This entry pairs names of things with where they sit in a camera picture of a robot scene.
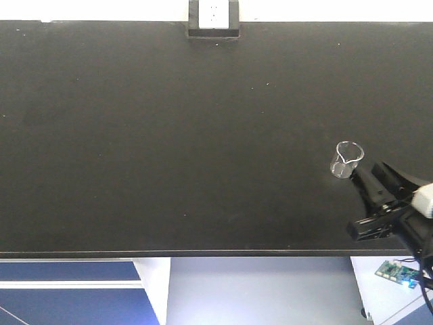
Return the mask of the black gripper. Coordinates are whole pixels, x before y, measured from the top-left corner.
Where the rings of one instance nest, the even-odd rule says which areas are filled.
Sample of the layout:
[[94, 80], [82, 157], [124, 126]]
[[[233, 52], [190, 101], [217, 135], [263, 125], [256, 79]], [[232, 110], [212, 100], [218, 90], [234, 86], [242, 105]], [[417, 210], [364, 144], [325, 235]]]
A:
[[411, 198], [423, 186], [423, 180], [384, 162], [375, 163], [371, 172], [375, 177], [363, 168], [356, 168], [351, 174], [367, 216], [348, 223], [349, 236], [355, 242], [394, 236], [408, 251], [422, 250], [432, 230], [432, 220], [408, 202], [392, 204], [392, 195], [398, 200]]

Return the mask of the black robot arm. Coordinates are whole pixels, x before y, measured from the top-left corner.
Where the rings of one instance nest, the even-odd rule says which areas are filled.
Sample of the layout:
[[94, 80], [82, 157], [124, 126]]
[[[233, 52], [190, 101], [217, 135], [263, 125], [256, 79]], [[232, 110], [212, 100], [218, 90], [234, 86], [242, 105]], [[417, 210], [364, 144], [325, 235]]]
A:
[[370, 171], [356, 168], [349, 179], [361, 196], [366, 217], [349, 222], [348, 234], [355, 242], [398, 237], [419, 265], [417, 280], [432, 311], [426, 292], [432, 289], [432, 182], [384, 162]]

